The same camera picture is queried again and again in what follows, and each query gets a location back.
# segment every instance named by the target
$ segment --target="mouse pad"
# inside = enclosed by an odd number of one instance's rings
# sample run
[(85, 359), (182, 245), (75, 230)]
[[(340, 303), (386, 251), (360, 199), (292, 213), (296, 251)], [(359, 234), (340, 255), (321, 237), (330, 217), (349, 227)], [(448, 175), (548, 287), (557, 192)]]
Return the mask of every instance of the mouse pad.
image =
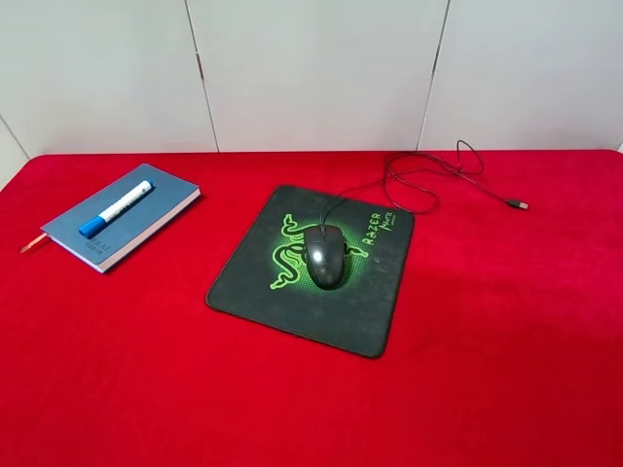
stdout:
[(310, 279), (303, 229), (332, 197), (277, 188), (206, 296), (207, 304), (344, 350), (383, 353), (414, 226), (410, 213), (335, 198), (326, 224), (347, 243), (344, 278), (333, 290)]

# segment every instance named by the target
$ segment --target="notebook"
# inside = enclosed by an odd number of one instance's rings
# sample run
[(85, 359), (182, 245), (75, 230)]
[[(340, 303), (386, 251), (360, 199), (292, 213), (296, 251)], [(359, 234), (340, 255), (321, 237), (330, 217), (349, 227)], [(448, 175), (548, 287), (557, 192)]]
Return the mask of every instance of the notebook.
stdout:
[[(78, 229), (143, 180), (153, 189), (119, 214), (93, 238)], [(147, 163), (64, 212), (41, 228), (54, 242), (99, 272), (106, 272), (200, 195), (197, 185)]]

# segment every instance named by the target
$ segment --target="white marker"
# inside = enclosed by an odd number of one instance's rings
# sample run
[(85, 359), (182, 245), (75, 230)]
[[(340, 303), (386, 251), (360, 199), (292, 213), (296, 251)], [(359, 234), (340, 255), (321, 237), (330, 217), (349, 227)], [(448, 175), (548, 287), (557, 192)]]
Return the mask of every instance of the white marker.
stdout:
[(93, 217), (84, 226), (78, 229), (78, 232), (80, 232), (80, 235), (85, 236), (86, 238), (91, 238), (92, 236), (97, 234), (106, 224), (116, 218), (120, 212), (137, 202), (152, 188), (154, 188), (154, 184), (151, 180), (144, 180), (140, 182), (127, 195), (124, 195), (112, 206), (101, 211), (98, 216)]

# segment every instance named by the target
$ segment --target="black cable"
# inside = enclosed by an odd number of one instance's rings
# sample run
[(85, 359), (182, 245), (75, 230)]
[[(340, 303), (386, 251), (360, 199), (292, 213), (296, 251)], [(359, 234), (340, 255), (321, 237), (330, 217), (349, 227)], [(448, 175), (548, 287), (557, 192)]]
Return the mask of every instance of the black cable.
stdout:
[[(463, 168), (463, 166), (461, 165), (461, 150), (460, 150), (460, 145), (463, 144), (465, 146), (467, 146), (470, 150), (470, 153), (473, 154), (476, 157), (476, 160), (478, 161), (478, 168), (475, 170), (467, 170), (465, 168)], [(383, 184), (383, 193), (385, 194), (385, 197), (387, 199), (389, 199), (389, 201), (396, 206), (398, 209), (402, 209), (403, 211), (406, 212), (410, 212), (412, 214), (430, 214), (432, 212), (434, 212), (437, 207), (439, 206), (439, 197), (437, 196), (437, 194), (435, 194), (433, 191), (429, 190), (428, 188), (425, 187), (421, 187), (418, 185), (414, 185), (413, 183), (405, 180), (404, 178), (402, 178), (402, 175), (405, 175), (407, 173), (414, 173), (414, 172), (432, 172), (435, 173), (437, 175), (443, 175), (443, 176), (456, 176), (456, 177), (461, 177), (463, 180), (467, 180), (469, 183), (473, 184), (476, 188), (478, 188), (481, 192), (485, 193), (486, 195), (489, 195), (492, 198), (498, 199), (504, 203), (506, 203), (507, 205), (511, 206), (511, 207), (517, 207), (520, 209), (528, 209), (528, 205), (522, 201), (516, 200), (516, 199), (507, 199), (507, 198), (503, 198), (500, 195), (498, 195), (497, 193), (491, 191), (490, 189), (488, 189), (487, 187), (483, 186), (481, 183), (477, 182), (476, 180), (474, 180), (473, 178), (469, 177), (468, 175), (480, 175), (485, 171), (485, 164), (483, 163), (483, 160), (480, 156), (480, 154), (478, 154), (478, 151), (476, 151), (474, 148), (472, 148), (468, 143), (466, 143), (465, 141), (463, 141), (462, 139), (460, 139), (459, 141), (457, 141), (457, 149), (456, 149), (456, 154), (457, 154), (457, 164), (454, 165), (448, 161), (446, 161), (445, 159), (440, 158), (439, 156), (435, 156), (433, 154), (428, 154), (428, 153), (423, 153), (421, 151), (402, 151), (399, 153), (393, 153), (390, 154), (389, 156), (387, 156), (385, 158), (385, 166), (384, 166), (384, 170), (383, 170), (383, 178), (381, 180), (377, 180), (375, 182), (372, 183), (368, 183), (366, 185), (361, 185), (358, 187), (353, 187), (353, 188), (348, 188), (346, 190), (343, 190), (342, 192), (339, 192), (338, 194), (334, 195), (333, 197), (329, 198), (327, 200), (327, 202), (324, 204), (324, 206), (322, 207), (322, 211), (320, 212), (320, 226), (321, 229), (324, 226), (324, 223), (326, 222), (326, 218), (327, 216), (331, 213), (331, 211), (333, 209), (335, 209), (336, 207), (338, 207), (342, 202), (344, 202), (346, 199), (343, 198), (341, 199), (339, 202), (337, 202), (335, 205), (333, 205), (330, 209), (327, 210), (328, 206), (336, 199), (336, 198), (340, 198), (343, 195), (345, 195), (348, 192), (353, 192), (353, 191), (357, 191), (357, 190), (363, 190), (365, 188), (370, 188), (373, 187), (375, 185), (378, 184)], [(441, 167), (443, 170), (434, 170), (432, 168), (428, 168), (428, 167), (422, 167), (422, 168), (409, 168), (407, 170), (401, 170), (399, 172), (396, 172), (392, 169), (392, 165), (400, 160), (400, 159), (405, 159), (405, 158), (424, 158), (428, 161), (434, 162), (436, 163), (439, 167)], [(415, 190), (419, 190), (420, 192), (426, 194), (427, 196), (432, 198), (432, 203), (423, 210), (411, 210), (411, 209), (407, 209), (406, 207), (398, 204), (396, 201), (393, 200), (393, 198), (391, 197), (391, 195), (387, 192), (387, 180), (389, 179), (393, 179), (399, 183), (402, 183), (403, 185), (409, 187), (409, 188), (413, 188)]]

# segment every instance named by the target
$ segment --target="computer mouse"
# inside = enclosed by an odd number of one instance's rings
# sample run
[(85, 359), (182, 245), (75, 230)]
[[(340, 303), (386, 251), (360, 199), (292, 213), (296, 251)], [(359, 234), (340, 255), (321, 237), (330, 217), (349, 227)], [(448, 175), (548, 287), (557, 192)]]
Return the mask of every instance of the computer mouse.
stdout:
[(321, 289), (335, 288), (344, 274), (346, 244), (335, 226), (318, 225), (303, 231), (305, 261), (311, 280)]

